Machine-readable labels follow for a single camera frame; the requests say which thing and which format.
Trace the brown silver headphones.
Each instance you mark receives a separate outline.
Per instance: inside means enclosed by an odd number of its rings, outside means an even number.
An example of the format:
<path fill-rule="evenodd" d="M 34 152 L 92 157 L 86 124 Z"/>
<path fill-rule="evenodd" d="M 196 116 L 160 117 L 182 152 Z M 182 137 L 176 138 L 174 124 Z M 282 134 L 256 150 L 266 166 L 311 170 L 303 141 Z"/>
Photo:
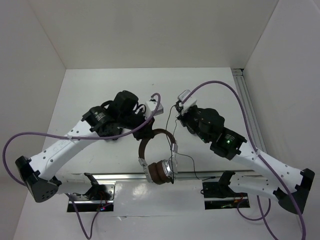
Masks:
<path fill-rule="evenodd" d="M 138 147 L 138 162 L 143 168 L 143 172 L 146 176 L 146 179 L 149 183 L 154 183 L 156 185 L 163 185 L 166 183 L 174 183 L 176 179 L 176 175 L 178 174 L 177 170 L 177 161 L 176 155 L 178 153 L 178 144 L 172 133 L 169 131 L 157 128 L 152 131 L 152 133 L 156 136 L 159 134 L 164 134 L 169 139 L 170 144 L 170 158 L 162 159 L 158 162 L 153 162 L 151 164 L 147 164 L 145 158 L 145 150 L 147 144 L 151 140 L 150 137 L 144 138 L 141 140 Z"/>

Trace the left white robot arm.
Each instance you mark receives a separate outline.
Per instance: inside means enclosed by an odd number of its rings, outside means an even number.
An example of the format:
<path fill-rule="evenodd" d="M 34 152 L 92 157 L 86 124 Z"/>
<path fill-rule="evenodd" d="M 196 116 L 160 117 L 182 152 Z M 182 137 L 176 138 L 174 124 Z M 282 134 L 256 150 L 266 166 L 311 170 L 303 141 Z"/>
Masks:
<path fill-rule="evenodd" d="M 53 145 L 30 158 L 19 157 L 16 167 L 35 202 L 52 198 L 67 185 L 56 173 L 74 156 L 97 140 L 117 140 L 128 130 L 136 140 L 152 135 L 152 125 L 161 101 L 151 98 L 141 110 L 138 97 L 127 90 L 117 93 L 114 100 L 90 108 L 81 120 Z"/>

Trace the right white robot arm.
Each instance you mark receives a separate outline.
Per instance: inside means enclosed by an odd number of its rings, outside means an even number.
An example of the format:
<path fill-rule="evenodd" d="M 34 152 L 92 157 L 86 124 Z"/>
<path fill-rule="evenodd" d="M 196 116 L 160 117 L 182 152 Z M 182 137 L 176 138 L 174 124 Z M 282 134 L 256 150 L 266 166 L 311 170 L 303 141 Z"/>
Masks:
<path fill-rule="evenodd" d="M 254 149 L 247 139 L 224 126 L 225 119 L 213 108 L 197 105 L 184 108 L 177 102 L 177 119 L 192 135 L 198 136 L 217 156 L 248 167 L 261 175 L 255 180 L 234 171 L 225 171 L 218 181 L 223 196 L 248 193 L 278 202 L 293 214 L 304 212 L 315 173 L 305 168 L 297 169 L 267 153 Z"/>

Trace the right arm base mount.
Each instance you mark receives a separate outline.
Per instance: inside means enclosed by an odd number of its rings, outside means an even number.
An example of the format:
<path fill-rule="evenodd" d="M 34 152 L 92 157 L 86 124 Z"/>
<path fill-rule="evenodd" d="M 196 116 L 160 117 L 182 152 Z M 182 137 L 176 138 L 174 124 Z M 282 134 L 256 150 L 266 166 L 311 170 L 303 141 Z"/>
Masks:
<path fill-rule="evenodd" d="M 217 181 L 203 181 L 200 193 L 204 197 L 205 210 L 250 208 L 247 193 L 234 193 L 230 190 L 220 190 Z"/>

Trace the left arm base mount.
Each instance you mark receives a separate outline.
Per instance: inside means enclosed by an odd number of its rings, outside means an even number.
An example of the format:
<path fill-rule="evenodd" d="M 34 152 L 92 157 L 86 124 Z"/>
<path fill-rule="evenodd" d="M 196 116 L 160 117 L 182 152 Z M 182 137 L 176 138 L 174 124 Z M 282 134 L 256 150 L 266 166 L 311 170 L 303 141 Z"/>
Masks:
<path fill-rule="evenodd" d="M 80 213 L 113 212 L 115 198 L 115 181 L 105 181 L 93 196 L 83 195 L 79 193 L 70 193 L 71 199 L 74 201 L 77 210 Z"/>

